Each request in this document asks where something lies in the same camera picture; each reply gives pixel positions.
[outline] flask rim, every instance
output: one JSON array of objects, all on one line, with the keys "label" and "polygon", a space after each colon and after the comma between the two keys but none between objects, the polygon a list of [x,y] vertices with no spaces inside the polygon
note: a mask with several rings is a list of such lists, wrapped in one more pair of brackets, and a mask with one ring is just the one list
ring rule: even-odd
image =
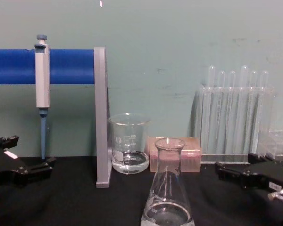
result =
[{"label": "flask rim", "polygon": [[[175,144],[173,142],[173,144],[171,144],[170,141],[177,141],[177,143]],[[155,147],[157,149],[167,150],[167,151],[172,151],[172,150],[177,151],[183,149],[184,146],[185,146],[185,142],[183,140],[174,137],[165,137],[155,142]]]}]

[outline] clear liquid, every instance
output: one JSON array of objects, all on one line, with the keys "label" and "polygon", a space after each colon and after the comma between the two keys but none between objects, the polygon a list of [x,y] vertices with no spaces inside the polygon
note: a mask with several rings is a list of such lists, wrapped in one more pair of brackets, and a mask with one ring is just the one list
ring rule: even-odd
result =
[{"label": "clear liquid", "polygon": [[141,226],[195,226],[195,223],[186,208],[172,202],[160,202],[143,213]]},{"label": "clear liquid", "polygon": [[125,153],[123,164],[112,159],[112,166],[117,172],[135,174],[147,169],[149,157],[144,152],[128,152]]}]

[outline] gray metal stand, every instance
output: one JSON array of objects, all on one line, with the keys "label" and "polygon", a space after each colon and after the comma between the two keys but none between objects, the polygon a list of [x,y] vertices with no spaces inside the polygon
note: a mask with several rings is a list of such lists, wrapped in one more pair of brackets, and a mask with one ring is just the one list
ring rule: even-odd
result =
[{"label": "gray metal stand", "polygon": [[106,52],[94,48],[94,85],[96,117],[97,188],[107,188],[111,175],[111,139],[107,119],[110,117]]}]

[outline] white label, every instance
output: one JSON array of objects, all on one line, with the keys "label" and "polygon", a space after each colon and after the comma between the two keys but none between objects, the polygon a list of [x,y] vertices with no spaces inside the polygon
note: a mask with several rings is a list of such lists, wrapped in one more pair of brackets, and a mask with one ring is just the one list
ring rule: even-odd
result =
[{"label": "white label", "polygon": [[280,185],[277,185],[273,182],[269,182],[269,188],[274,189],[275,191],[280,191],[282,189]]},{"label": "white label", "polygon": [[124,155],[122,152],[115,150],[114,153],[114,158],[118,161],[123,161],[124,160]]},{"label": "white label", "polygon": [[162,202],[164,202],[166,199],[163,197],[159,197],[157,194],[154,195],[154,199],[160,200]]},{"label": "white label", "polygon": [[16,156],[14,153],[10,152],[10,151],[5,151],[4,154],[7,154],[9,157],[13,158],[13,159],[17,159],[18,156]]}]

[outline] blue cylinder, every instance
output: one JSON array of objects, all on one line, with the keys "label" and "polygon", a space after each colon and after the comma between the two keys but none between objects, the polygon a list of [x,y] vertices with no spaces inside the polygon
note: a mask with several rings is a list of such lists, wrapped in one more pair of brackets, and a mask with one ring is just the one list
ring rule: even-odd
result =
[{"label": "blue cylinder", "polygon": [[[51,84],[94,84],[93,49],[51,49]],[[0,84],[35,84],[34,49],[0,49]]]}]

